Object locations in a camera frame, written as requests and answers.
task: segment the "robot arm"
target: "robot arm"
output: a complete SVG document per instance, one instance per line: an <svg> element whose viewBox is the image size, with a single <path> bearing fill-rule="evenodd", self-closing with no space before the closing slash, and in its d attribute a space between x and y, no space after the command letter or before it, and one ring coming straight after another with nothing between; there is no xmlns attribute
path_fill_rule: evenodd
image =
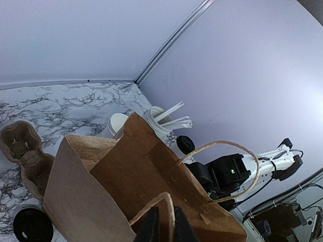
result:
<svg viewBox="0 0 323 242"><path fill-rule="evenodd" d="M285 139L277 149L258 154L258 182L249 193L236 198L234 202L250 197L271 179L285 180L294 174L303 162L299 155L293 153L292 146L290 140ZM251 185L257 169L256 162L249 154L223 156L206 165L195 162L187 167L214 200L243 192Z"/></svg>
<svg viewBox="0 0 323 242"><path fill-rule="evenodd" d="M270 179L279 179L280 181L287 179L293 175L298 168L303 164L299 155L296 155L291 150L292 144L289 139L285 139L277 149L258 154L260 162L260 177L253 189L238 198L236 202L240 202L250 197L261 189ZM251 155L244 155L242 158L243 164L247 170L250 170L249 178L240 186L240 189L231 193L236 195L248 188L256 176L257 165Z"/></svg>

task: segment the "black cap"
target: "black cap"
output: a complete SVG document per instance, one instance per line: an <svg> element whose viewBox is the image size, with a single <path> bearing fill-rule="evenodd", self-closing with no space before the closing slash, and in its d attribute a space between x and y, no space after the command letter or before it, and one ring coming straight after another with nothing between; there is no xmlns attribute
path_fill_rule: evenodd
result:
<svg viewBox="0 0 323 242"><path fill-rule="evenodd" d="M26 208L15 217L14 233L20 242L51 242L53 226L42 211Z"/></svg>
<svg viewBox="0 0 323 242"><path fill-rule="evenodd" d="M185 154L191 153L193 150L195 150L195 145L193 141L188 138L187 136L179 136L176 139L176 144L178 148Z"/></svg>

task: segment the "white marble surface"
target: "white marble surface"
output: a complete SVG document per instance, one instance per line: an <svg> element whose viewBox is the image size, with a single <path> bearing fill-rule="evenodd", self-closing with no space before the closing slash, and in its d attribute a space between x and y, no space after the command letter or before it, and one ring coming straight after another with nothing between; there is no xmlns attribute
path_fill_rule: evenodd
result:
<svg viewBox="0 0 323 242"><path fill-rule="evenodd" d="M0 130L18 120L30 122L42 138L43 150L56 155L66 134L99 135L112 114L143 115L150 103L134 84L69 84L0 91ZM175 136L169 136L168 145ZM12 222L24 207L41 207L23 185L18 165L0 151L0 242L17 241ZM55 230L52 241L64 238Z"/></svg>

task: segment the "cardboard cup holder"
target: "cardboard cup holder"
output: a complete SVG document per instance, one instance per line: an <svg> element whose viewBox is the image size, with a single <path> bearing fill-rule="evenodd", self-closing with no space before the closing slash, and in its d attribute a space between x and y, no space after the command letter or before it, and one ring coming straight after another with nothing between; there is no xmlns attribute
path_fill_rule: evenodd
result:
<svg viewBox="0 0 323 242"><path fill-rule="evenodd" d="M43 152L34 127L18 121L0 131L0 148L5 157L21 167L21 178L31 194L43 200L54 158Z"/></svg>

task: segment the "light purple wall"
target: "light purple wall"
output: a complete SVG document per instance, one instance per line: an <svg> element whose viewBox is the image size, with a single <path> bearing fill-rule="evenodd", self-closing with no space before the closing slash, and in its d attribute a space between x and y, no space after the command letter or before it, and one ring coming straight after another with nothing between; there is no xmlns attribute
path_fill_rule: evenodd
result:
<svg viewBox="0 0 323 242"><path fill-rule="evenodd" d="M201 0L0 3L0 85L133 80Z"/></svg>
<svg viewBox="0 0 323 242"><path fill-rule="evenodd" d="M152 104L190 115L197 146L238 142L254 152L289 137L304 165L273 182L242 210L274 196L323 166L323 27L298 2L215 1L150 73L141 88ZM196 156L209 162L237 150Z"/></svg>

